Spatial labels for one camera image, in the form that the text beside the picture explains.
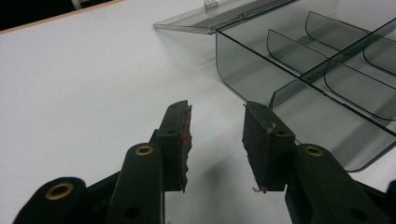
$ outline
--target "red marking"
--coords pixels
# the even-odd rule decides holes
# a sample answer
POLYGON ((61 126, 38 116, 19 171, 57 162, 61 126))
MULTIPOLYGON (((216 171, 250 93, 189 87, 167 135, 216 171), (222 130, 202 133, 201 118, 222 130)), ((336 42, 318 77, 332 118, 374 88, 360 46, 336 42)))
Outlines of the red marking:
POLYGON ((188 142, 190 142, 190 138, 186 134, 184 134, 183 141, 184 141, 184 143, 188 143, 188 142))

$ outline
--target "brass ring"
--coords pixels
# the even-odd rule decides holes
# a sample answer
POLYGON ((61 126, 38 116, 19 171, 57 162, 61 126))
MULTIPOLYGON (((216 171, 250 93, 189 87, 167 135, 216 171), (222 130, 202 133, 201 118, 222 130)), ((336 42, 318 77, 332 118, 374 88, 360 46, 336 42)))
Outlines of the brass ring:
POLYGON ((305 147, 305 148, 304 148, 304 151, 305 151, 306 153, 308 153, 309 155, 311 155, 311 156, 316 156, 316 157, 321 157, 321 156, 323 156, 322 150, 320 150, 320 149, 317 148, 317 147, 312 147, 312 146, 305 147))
POLYGON ((48 200, 58 200, 62 199, 66 195, 68 195, 74 188, 74 185, 69 182, 62 182, 50 188, 46 193, 46 198, 48 200))
POLYGON ((136 155, 139 156, 147 156, 148 154, 151 154, 151 152, 154 151, 153 147, 150 146, 141 146, 139 148, 137 148, 134 153, 136 153, 136 155))

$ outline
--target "screw hole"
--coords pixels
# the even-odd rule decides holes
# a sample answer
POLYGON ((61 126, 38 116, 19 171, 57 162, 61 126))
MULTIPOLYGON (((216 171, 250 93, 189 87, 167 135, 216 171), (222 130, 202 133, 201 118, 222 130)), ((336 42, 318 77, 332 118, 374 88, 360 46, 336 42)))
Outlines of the screw hole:
POLYGON ((356 208, 351 208, 349 213, 359 221, 367 221, 369 219, 363 211, 356 208))
POLYGON ((127 210, 125 210, 124 215, 127 218, 135 218, 140 216, 140 210, 137 207, 130 207, 127 210))
POLYGON ((62 199, 73 190, 73 187, 74 185, 68 182, 57 184, 47 191, 46 198, 52 201, 62 199))
POLYGON ((136 153, 136 155, 139 156, 147 156, 148 154, 150 154, 151 152, 154 151, 154 148, 149 147, 149 146, 142 146, 137 148, 134 153, 136 153))
POLYGON ((148 147, 142 147, 142 148, 140 148, 139 152, 140 153, 147 153, 147 152, 149 152, 149 148, 148 147))
POLYGON ((323 156, 323 152, 315 147, 306 147, 304 150, 306 153, 308 153, 311 156, 318 156, 318 157, 323 156))

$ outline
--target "clear plastic tray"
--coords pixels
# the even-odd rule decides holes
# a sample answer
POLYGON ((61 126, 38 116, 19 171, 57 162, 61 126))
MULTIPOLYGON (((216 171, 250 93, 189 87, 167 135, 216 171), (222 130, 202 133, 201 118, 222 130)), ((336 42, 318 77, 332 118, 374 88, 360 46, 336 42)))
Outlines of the clear plastic tray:
POLYGON ((396 20, 370 32, 321 14, 339 2, 320 3, 218 29, 217 66, 243 98, 271 106, 298 142, 326 147, 356 172, 396 146, 396 20))

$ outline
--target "white tabletop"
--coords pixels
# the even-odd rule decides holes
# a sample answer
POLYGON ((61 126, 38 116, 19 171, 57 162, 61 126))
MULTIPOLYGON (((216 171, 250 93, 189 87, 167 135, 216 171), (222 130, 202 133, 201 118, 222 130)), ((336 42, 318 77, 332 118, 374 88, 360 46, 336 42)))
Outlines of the white tabletop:
MULTIPOLYGON (((219 78, 215 36, 152 28, 202 5, 127 0, 0 35, 0 223, 52 179, 116 173, 181 100, 192 105, 189 183, 166 193, 166 222, 290 223, 283 192, 252 190, 244 101, 219 78)), ((352 176, 385 190, 395 159, 352 176)))

